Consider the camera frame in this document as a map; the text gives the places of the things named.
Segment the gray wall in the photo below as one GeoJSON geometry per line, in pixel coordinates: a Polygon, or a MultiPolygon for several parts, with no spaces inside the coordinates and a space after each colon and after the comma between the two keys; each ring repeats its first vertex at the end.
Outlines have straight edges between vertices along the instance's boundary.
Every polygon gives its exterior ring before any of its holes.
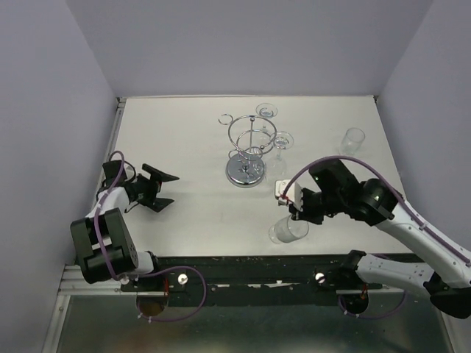
{"type": "MultiPolygon", "coordinates": [[[[379,98],[414,206],[471,249],[471,1],[435,0],[379,98]]],[[[463,330],[471,347],[468,319],[463,330]]]]}
{"type": "Polygon", "coordinates": [[[0,351],[39,352],[116,100],[63,0],[0,1],[0,351]]]}
{"type": "Polygon", "coordinates": [[[67,0],[119,96],[377,94],[431,0],[67,0]]]}

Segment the bolt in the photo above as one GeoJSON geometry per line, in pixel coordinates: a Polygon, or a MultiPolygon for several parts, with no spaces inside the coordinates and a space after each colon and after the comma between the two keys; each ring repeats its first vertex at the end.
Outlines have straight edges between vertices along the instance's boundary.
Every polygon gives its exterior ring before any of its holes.
{"type": "Polygon", "coordinates": [[[186,282],[188,282],[188,276],[186,274],[181,274],[178,276],[178,283],[184,285],[186,282]]]}

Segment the round metal base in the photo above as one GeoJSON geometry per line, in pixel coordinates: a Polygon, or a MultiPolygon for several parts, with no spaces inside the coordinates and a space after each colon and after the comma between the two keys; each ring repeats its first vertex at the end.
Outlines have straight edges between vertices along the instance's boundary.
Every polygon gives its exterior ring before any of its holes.
{"type": "Polygon", "coordinates": [[[265,176],[265,165],[261,157],[251,156],[246,160],[234,154],[226,165],[226,177],[239,188],[253,188],[260,184],[265,176]]]}

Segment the white table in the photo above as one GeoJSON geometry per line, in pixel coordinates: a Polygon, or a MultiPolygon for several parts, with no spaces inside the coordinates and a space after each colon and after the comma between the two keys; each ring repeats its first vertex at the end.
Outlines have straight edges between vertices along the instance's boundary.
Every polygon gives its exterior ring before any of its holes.
{"type": "MultiPolygon", "coordinates": [[[[346,215],[311,225],[309,234],[276,245],[268,229],[288,215],[278,207],[268,185],[241,189],[229,183],[224,169],[233,149],[222,113],[254,114],[263,102],[274,104],[273,123],[290,132],[294,147],[284,152],[288,177],[313,160],[337,154],[346,130],[356,126],[366,140],[356,157],[368,162],[400,192],[403,186],[371,96],[365,97],[161,97],[128,99],[116,149],[141,171],[147,163],[179,181],[163,184],[159,197],[175,200],[154,213],[136,207],[124,216],[139,251],[157,256],[228,256],[276,254],[344,254],[351,249],[372,253],[410,252],[394,238],[346,215]]],[[[359,181],[372,175],[346,162],[359,181]]],[[[318,190],[306,173],[302,186],[318,190]]]]}

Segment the metal glass holder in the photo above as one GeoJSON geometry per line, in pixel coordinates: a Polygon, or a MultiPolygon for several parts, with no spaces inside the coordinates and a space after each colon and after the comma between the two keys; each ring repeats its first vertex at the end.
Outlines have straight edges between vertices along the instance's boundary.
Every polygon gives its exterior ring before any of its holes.
{"type": "Polygon", "coordinates": [[[232,184],[239,188],[253,188],[260,184],[265,176],[266,169],[262,157],[273,149],[273,142],[277,136],[277,128],[269,119],[257,115],[244,115],[236,119],[234,119],[231,114],[223,114],[222,116],[230,118],[228,122],[223,122],[220,118],[218,121],[221,125],[229,126],[227,128],[227,136],[235,147],[233,150],[229,151],[228,154],[229,161],[227,161],[226,164],[226,177],[232,184]],[[245,119],[250,121],[250,129],[242,132],[237,138],[234,138],[231,134],[233,125],[245,119]],[[262,120],[264,126],[269,125],[273,128],[273,133],[269,134],[262,129],[254,129],[254,123],[257,119],[262,120]],[[268,142],[260,146],[255,146],[253,143],[254,132],[267,135],[269,137],[268,142]],[[239,146],[239,143],[243,136],[247,134],[249,134],[249,147],[244,149],[239,146]]]}

